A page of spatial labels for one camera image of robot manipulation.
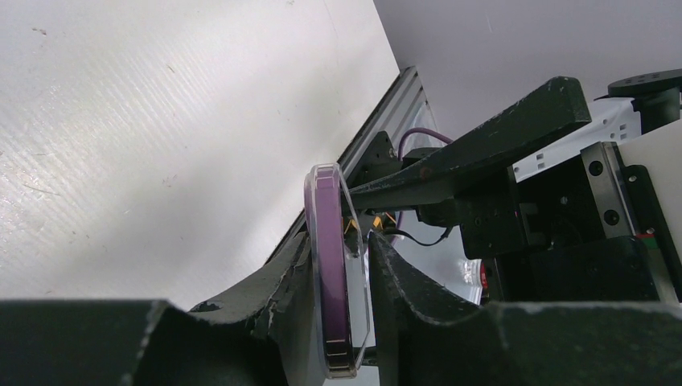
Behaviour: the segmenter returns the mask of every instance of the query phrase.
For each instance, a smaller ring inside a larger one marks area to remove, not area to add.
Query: black cable
[[[414,236],[410,235],[409,233],[407,233],[405,231],[401,231],[400,229],[395,229],[395,228],[394,229],[386,229],[386,230],[384,230],[383,234],[385,234],[387,236],[405,236],[408,239],[414,241],[415,243],[421,245],[422,247],[433,247],[434,245],[445,240],[450,235],[450,233],[452,232],[452,229],[453,229],[453,227],[446,228],[446,230],[443,232],[441,237],[431,244],[422,243],[421,241],[415,239]]]

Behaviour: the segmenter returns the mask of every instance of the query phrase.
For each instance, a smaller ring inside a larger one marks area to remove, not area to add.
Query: white table
[[[227,289],[398,73],[372,0],[4,0],[0,36],[2,298]]]

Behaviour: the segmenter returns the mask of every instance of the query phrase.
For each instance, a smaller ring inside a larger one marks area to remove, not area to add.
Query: bolt
[[[600,175],[604,171],[604,166],[599,161],[592,161],[592,163],[590,163],[590,167],[588,167],[588,169],[590,170],[591,175],[597,176],[597,175]]]
[[[609,209],[604,212],[604,221],[609,225],[616,225],[620,221],[620,216],[615,210]]]

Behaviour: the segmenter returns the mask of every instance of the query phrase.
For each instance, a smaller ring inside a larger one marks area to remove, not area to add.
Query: purple object
[[[355,377],[367,341],[365,336],[356,358],[351,337],[346,246],[343,243],[342,190],[352,209],[350,194],[338,164],[314,166],[306,176],[304,195],[306,222],[312,242],[318,347],[327,378]],[[362,245],[360,232],[358,237],[359,245]],[[361,252],[358,251],[359,258],[363,258]],[[363,275],[367,276],[365,265]],[[366,290],[365,304],[368,311]]]

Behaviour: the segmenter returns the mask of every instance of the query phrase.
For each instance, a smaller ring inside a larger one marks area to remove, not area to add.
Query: wire
[[[438,131],[427,129],[425,127],[413,127],[412,129],[409,129],[405,131],[403,134],[401,141],[398,144],[398,159],[402,161],[403,159],[403,151],[405,148],[405,143],[407,142],[407,138],[412,135],[412,134],[426,134],[430,137],[436,138],[438,141],[444,142],[445,144],[449,145],[452,143],[452,139],[448,138],[447,136],[439,133]]]
[[[445,239],[450,235],[450,233],[452,232],[452,229],[453,229],[453,227],[448,227],[448,228],[446,228],[446,230],[445,230],[445,231],[443,232],[443,234],[438,238],[438,240],[436,240],[436,241],[434,241],[433,243],[430,243],[430,244],[422,243],[421,241],[415,239],[414,236],[410,235],[409,233],[407,233],[407,232],[405,232],[405,231],[401,231],[400,229],[397,229],[397,228],[396,228],[396,229],[386,229],[386,230],[384,231],[384,234],[387,235],[387,236],[391,236],[391,235],[394,235],[394,236],[395,236],[395,235],[398,235],[398,236],[405,236],[405,237],[407,237],[408,239],[414,241],[415,243],[421,245],[422,247],[433,247],[434,245],[436,245],[436,244],[440,243],[441,241],[445,240]]]

